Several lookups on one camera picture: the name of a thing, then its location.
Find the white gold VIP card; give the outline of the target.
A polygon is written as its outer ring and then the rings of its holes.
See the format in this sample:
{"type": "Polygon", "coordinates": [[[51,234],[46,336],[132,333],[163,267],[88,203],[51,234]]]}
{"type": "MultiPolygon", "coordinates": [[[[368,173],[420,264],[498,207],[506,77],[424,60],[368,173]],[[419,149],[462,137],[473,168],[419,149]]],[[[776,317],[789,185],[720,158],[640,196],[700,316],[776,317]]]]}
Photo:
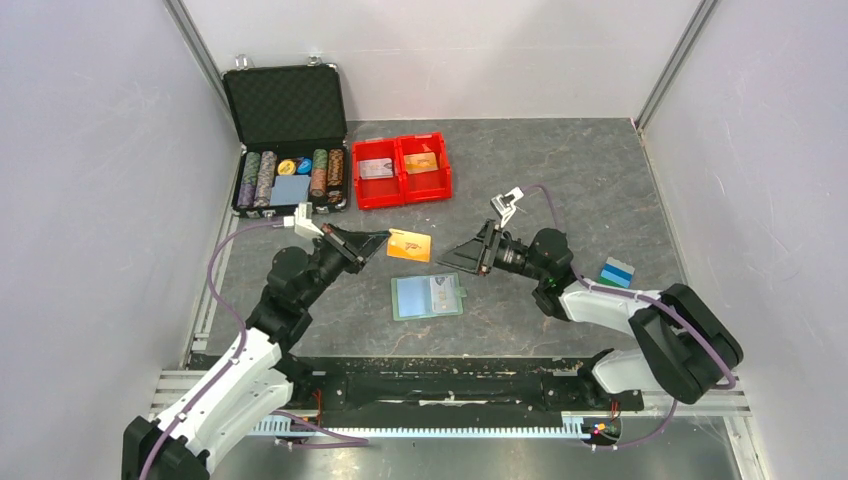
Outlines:
{"type": "Polygon", "coordinates": [[[428,279],[430,309],[433,314],[459,314],[461,311],[460,287],[455,274],[433,275],[428,279]]]}

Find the orange credit card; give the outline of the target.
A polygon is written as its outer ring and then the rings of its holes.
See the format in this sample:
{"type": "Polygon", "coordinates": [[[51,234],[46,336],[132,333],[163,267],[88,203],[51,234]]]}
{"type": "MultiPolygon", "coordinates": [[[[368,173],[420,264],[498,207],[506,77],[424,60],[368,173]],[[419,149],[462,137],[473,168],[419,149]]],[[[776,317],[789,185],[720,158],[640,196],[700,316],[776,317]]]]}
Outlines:
{"type": "Polygon", "coordinates": [[[387,255],[391,258],[427,263],[431,259],[432,238],[430,235],[390,229],[387,240],[387,255]]]}

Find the green card holder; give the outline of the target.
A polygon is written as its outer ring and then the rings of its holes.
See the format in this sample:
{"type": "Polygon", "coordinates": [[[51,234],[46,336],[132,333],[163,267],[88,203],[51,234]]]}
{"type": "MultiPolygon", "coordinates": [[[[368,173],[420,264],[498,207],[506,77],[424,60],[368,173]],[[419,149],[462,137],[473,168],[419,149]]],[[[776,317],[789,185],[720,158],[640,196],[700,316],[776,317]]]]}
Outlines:
{"type": "Polygon", "coordinates": [[[397,322],[429,319],[438,317],[459,316],[464,312],[463,300],[467,297],[467,290],[460,284],[458,274],[455,272],[397,277],[391,279],[392,316],[397,322]],[[430,309],[430,291],[428,279],[433,275],[455,274],[460,287],[461,311],[459,314],[437,315],[430,309]]]}

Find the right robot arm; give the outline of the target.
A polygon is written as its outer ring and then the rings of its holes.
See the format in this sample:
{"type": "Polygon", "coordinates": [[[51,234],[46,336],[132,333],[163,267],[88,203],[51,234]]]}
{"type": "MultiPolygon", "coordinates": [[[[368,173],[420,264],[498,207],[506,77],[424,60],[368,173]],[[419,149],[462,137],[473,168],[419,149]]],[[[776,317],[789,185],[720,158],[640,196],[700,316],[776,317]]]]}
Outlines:
{"type": "Polygon", "coordinates": [[[591,323],[632,337],[628,351],[610,349],[585,365],[580,400],[602,408],[617,394],[660,388],[692,405],[713,389],[731,390],[744,352],[739,342],[689,286],[631,290],[578,274],[567,235],[543,228],[524,243],[488,220],[478,233],[438,256],[440,265],[486,276],[502,270],[535,281],[534,302],[546,316],[591,323]]]}

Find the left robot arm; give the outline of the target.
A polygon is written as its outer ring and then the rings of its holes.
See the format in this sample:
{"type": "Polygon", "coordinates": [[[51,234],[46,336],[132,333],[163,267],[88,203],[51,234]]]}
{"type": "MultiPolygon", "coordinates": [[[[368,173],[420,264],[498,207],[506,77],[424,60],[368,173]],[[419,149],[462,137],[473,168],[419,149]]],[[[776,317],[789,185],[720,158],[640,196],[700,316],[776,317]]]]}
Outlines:
{"type": "Polygon", "coordinates": [[[387,230],[347,231],[326,223],[313,249],[279,250],[260,299],[227,355],[154,419],[124,431],[123,479],[208,479],[262,419],[314,394],[311,368],[291,348],[312,323],[309,309],[343,273],[357,274],[389,239],[387,230]]]}

